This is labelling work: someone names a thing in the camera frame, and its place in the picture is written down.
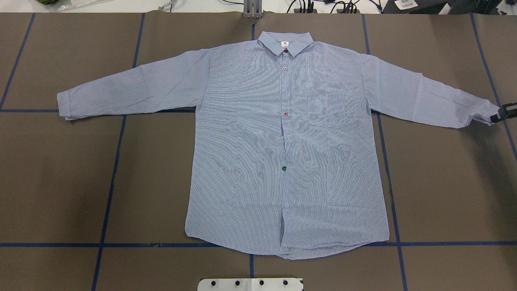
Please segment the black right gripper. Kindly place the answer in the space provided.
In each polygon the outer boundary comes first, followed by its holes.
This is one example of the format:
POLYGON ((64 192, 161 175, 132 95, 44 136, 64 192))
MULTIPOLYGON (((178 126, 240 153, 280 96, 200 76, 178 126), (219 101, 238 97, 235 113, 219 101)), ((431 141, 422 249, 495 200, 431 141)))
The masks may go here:
POLYGON ((490 122, 495 124, 504 121, 508 118, 515 118, 517 116, 517 103, 507 103, 502 105, 496 115, 490 116, 490 122))

